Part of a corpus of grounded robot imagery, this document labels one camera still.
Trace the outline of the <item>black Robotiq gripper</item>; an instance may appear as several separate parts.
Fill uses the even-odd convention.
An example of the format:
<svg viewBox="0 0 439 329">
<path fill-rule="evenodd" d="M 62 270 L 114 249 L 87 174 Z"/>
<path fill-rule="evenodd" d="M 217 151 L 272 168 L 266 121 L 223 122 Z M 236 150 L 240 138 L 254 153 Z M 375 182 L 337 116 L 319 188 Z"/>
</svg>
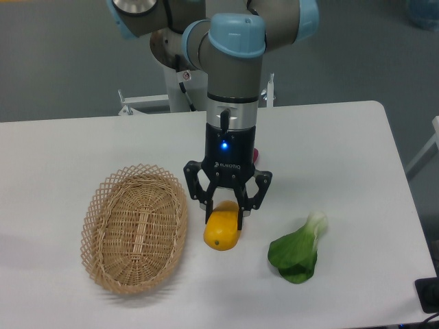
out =
<svg viewBox="0 0 439 329">
<path fill-rule="evenodd" d="M 202 162 L 190 160 L 183 171 L 191 199 L 198 200 L 205 211 L 205 223 L 213 212 L 213 195 L 217 187 L 233 188 L 237 204 L 237 229 L 242 230 L 244 217 L 258 210 L 272 182 L 272 172 L 254 172 L 253 152 L 256 127 L 244 130 L 221 129 L 206 124 L 205 156 Z M 204 190 L 198 173 L 209 179 Z M 246 182 L 253 176 L 257 192 L 249 197 Z"/>
</svg>

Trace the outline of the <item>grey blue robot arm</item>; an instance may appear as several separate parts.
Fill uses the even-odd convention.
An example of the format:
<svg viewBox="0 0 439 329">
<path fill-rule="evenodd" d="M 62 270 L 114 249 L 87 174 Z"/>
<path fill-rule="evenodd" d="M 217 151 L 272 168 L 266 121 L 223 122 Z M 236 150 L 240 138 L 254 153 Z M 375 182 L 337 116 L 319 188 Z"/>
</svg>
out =
<svg viewBox="0 0 439 329">
<path fill-rule="evenodd" d="M 163 63 L 207 75 L 205 155 L 184 173 L 190 197 L 207 215 L 218 188 L 234 192 L 237 225 L 258 209 L 272 180 L 254 165 L 263 55 L 313 35 L 315 1 L 247 1 L 242 13 L 206 17 L 204 1 L 109 1 L 126 38 L 160 35 Z"/>
</svg>

